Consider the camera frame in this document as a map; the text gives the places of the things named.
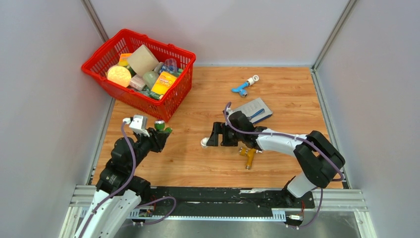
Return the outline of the white pipe elbow fitting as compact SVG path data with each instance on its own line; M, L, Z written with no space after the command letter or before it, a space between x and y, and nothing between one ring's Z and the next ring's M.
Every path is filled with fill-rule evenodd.
M202 147L202 148L207 148L207 147L208 147L208 145L207 145L208 141L209 141L209 137L205 137L205 138L203 138L203 139L201 140L201 142L200 142L201 147Z

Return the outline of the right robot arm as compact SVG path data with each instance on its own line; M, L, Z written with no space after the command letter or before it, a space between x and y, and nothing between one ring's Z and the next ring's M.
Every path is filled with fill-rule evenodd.
M233 147L239 142L249 149L279 152L297 159L302 172L283 188L282 199L288 207L296 207L314 188L326 188L337 180L336 175L344 178L341 169L345 159L321 132L288 134L255 126L241 111L227 114L224 122L214 122L210 137L203 138L201 146Z

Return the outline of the green water faucet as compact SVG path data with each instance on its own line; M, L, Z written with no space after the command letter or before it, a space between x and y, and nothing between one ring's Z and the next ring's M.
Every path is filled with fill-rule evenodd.
M165 121L161 119L157 119L154 121L154 128L158 132L164 132L164 133L169 133L169 134L172 133L172 128L166 127Z

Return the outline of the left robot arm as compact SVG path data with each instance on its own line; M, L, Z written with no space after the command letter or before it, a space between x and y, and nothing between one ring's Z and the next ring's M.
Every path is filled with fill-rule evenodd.
M123 134L100 173L87 214L75 232L76 238L112 238L137 205L150 202L149 181L135 176L136 167L150 153L159 153L172 130L148 128L149 136Z

